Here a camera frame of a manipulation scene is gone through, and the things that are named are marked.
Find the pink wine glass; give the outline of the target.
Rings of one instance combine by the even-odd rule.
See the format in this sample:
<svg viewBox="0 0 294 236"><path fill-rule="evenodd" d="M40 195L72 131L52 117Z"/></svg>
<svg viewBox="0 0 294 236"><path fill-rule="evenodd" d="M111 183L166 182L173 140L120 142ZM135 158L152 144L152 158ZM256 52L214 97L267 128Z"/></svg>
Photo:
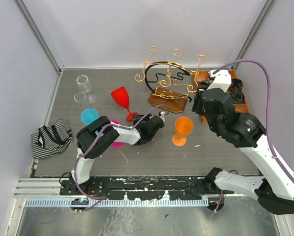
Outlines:
<svg viewBox="0 0 294 236"><path fill-rule="evenodd" d="M115 124L119 124L119 121L117 120L111 120L111 122L115 123ZM120 149L124 146L124 143L122 142L113 142L112 143L112 148L114 149Z"/></svg>

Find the orange wine glass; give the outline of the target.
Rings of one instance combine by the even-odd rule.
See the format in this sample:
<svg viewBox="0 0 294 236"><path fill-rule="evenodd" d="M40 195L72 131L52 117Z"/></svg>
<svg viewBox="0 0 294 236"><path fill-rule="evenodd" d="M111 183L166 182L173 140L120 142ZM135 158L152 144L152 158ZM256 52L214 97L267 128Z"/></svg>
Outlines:
<svg viewBox="0 0 294 236"><path fill-rule="evenodd" d="M190 135L194 128L193 122L188 117L179 117L175 121L175 133L172 136L174 145L180 147L185 145L186 138Z"/></svg>

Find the red wine glass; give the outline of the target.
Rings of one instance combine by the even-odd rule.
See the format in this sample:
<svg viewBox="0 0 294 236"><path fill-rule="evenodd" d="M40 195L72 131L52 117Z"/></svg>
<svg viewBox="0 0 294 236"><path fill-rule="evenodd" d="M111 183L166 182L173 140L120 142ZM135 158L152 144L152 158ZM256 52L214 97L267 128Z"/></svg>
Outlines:
<svg viewBox="0 0 294 236"><path fill-rule="evenodd" d="M137 112L131 112L130 111L130 98L129 94L124 86L119 87L111 92L111 97L113 100L122 108L124 108L128 115L126 116L127 121L132 121L134 118L134 115L137 115Z"/></svg>

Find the gold wire wine glass rack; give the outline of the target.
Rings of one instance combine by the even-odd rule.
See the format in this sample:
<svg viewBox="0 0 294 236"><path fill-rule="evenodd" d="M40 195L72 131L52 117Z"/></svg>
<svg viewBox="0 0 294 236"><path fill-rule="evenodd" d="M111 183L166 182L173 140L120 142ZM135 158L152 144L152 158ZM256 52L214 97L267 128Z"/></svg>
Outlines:
<svg viewBox="0 0 294 236"><path fill-rule="evenodd" d="M193 75L196 77L199 75L200 66L206 62L207 56L199 54L196 59L199 61L199 65L196 70L192 70L184 65L176 63L176 59L182 56L182 50L174 49L172 54L175 58L172 61L155 61L151 62L149 59L158 53L158 47L151 46L149 48L151 54L148 56L142 68L142 74L136 74L134 76L135 81L145 82L148 89L151 91L151 94L148 98L148 102L152 106L159 106L161 109L164 109L164 106L168 106L168 110L171 113L179 114L183 113L186 107L186 104L192 101L190 93L195 93L196 88L192 84L182 83L185 76ZM166 65L166 73L156 73L156 80L153 83L156 84L155 88L152 88L150 84L152 83L147 79L147 72L151 68L158 65ZM185 86L187 92L185 94L175 92L169 89L170 86Z"/></svg>

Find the blue wine glass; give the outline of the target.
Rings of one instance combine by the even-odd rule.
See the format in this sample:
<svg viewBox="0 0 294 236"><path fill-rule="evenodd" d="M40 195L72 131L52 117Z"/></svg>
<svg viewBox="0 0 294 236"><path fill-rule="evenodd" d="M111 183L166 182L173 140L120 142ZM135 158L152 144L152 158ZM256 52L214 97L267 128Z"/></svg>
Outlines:
<svg viewBox="0 0 294 236"><path fill-rule="evenodd" d="M92 122L96 121L98 118L98 112L92 108L85 109L81 113L81 121L85 126L88 126Z"/></svg>

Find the clear wine glass front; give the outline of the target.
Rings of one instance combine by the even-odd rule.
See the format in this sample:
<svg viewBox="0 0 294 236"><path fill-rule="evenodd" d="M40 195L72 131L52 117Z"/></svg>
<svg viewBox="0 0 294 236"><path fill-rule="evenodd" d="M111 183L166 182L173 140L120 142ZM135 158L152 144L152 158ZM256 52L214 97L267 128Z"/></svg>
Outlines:
<svg viewBox="0 0 294 236"><path fill-rule="evenodd" d="M96 102L96 96L93 93L78 92L74 95L74 100L76 102L86 102L88 104L93 104Z"/></svg>

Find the clear wine glass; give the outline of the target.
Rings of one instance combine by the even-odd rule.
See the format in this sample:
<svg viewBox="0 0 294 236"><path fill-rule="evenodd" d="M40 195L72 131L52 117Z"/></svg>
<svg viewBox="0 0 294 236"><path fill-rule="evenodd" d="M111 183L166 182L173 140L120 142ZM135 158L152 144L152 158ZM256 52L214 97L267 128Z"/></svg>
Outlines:
<svg viewBox="0 0 294 236"><path fill-rule="evenodd" d="M78 92L74 95L74 100L76 102L86 102L88 104L93 104L96 102L96 96L93 93Z"/></svg>
<svg viewBox="0 0 294 236"><path fill-rule="evenodd" d="M91 82L86 75L80 75L76 78L77 86L80 92L89 93L91 91Z"/></svg>

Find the striped black white cloth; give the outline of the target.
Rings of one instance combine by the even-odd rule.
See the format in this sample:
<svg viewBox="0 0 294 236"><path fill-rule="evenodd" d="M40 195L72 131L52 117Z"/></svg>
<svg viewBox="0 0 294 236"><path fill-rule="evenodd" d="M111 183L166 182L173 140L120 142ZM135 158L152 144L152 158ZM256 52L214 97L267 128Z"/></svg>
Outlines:
<svg viewBox="0 0 294 236"><path fill-rule="evenodd" d="M57 121L38 128L31 135L33 159L45 159L63 153L73 142L74 137L68 120Z"/></svg>

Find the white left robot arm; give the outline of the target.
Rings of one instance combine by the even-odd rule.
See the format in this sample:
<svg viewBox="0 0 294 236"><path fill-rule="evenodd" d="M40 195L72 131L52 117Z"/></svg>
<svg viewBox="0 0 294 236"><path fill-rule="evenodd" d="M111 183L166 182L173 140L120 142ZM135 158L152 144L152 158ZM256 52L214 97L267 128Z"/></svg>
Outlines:
<svg viewBox="0 0 294 236"><path fill-rule="evenodd" d="M167 112L134 115L133 126L123 126L101 116L77 133L77 160L71 171L70 188L77 195L88 190L88 180L94 160L112 143L141 146L150 142L157 131L164 127Z"/></svg>

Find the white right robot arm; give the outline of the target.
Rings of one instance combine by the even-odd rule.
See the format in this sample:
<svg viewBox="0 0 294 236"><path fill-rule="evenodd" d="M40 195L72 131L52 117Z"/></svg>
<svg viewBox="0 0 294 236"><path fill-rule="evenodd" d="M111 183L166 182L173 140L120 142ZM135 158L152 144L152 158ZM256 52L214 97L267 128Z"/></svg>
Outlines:
<svg viewBox="0 0 294 236"><path fill-rule="evenodd" d="M205 116L210 130L243 152L262 176L245 177L213 168L204 178L206 190L212 194L233 191L257 200L273 214L294 214L294 172L269 143L269 131L253 114L235 110L227 92L232 83L227 69L211 70L208 76L210 85L197 83L192 111Z"/></svg>

